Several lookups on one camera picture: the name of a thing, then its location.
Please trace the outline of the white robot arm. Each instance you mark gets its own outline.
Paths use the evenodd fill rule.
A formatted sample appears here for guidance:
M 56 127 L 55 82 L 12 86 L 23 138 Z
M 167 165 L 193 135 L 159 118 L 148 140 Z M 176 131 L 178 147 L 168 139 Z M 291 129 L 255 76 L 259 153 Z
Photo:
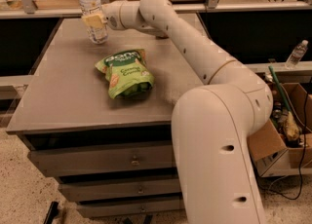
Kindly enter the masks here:
M 175 163 L 189 224 L 266 224 L 247 138 L 268 121 L 273 96 L 246 65 L 204 36 L 169 0 L 115 1 L 88 26 L 169 37 L 201 80 L 172 115 Z

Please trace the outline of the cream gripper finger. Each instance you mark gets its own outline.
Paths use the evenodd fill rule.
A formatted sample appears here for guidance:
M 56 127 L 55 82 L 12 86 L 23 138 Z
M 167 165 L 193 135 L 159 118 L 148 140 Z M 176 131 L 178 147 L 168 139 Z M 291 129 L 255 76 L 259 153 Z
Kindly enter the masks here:
M 87 27 L 102 29 L 106 27 L 106 19 L 104 14 L 96 13 L 87 16 L 82 16 L 82 21 Z

